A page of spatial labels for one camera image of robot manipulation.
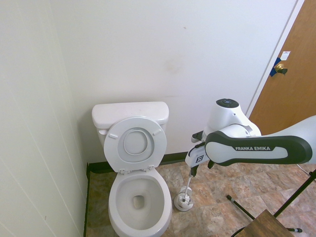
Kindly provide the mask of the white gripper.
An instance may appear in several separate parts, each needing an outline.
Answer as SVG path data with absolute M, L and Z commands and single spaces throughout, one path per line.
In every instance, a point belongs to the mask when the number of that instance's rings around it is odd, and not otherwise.
M 190 176 L 194 176 L 197 173 L 198 165 L 208 161 L 208 156 L 205 152 L 205 143 L 195 145 L 185 158 L 185 163 L 190 169 Z

